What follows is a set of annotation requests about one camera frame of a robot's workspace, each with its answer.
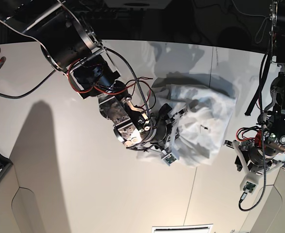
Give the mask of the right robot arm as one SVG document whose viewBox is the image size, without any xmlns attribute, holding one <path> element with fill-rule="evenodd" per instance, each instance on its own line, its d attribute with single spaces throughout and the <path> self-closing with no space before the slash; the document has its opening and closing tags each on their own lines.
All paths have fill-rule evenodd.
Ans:
<svg viewBox="0 0 285 233">
<path fill-rule="evenodd" d="M 179 160 L 174 144 L 186 109 L 173 114 L 164 104 L 152 113 L 146 98 L 142 106 L 134 105 L 128 90 L 140 89 L 144 78 L 120 80 L 111 59 L 114 51 L 103 45 L 76 8 L 71 0 L 0 0 L 0 23 L 38 42 L 54 70 L 64 73 L 82 98 L 96 97 L 101 115 L 113 122 L 117 139 L 127 149 L 156 149 L 167 165 Z"/>
</svg>

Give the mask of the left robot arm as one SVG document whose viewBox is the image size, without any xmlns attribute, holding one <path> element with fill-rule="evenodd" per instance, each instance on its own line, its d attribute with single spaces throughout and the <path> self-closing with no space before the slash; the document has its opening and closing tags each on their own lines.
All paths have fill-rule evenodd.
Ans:
<svg viewBox="0 0 285 233">
<path fill-rule="evenodd" d="M 269 8 L 269 49 L 260 67 L 261 83 L 245 114 L 250 115 L 256 103 L 262 104 L 260 96 L 269 67 L 275 63 L 280 71 L 270 85 L 271 103 L 260 107 L 256 126 L 241 128 L 233 142 L 225 141 L 237 153 L 237 170 L 245 173 L 240 185 L 244 195 L 252 193 L 267 174 L 285 166 L 283 161 L 275 160 L 275 156 L 285 154 L 285 0 L 274 0 Z"/>
</svg>

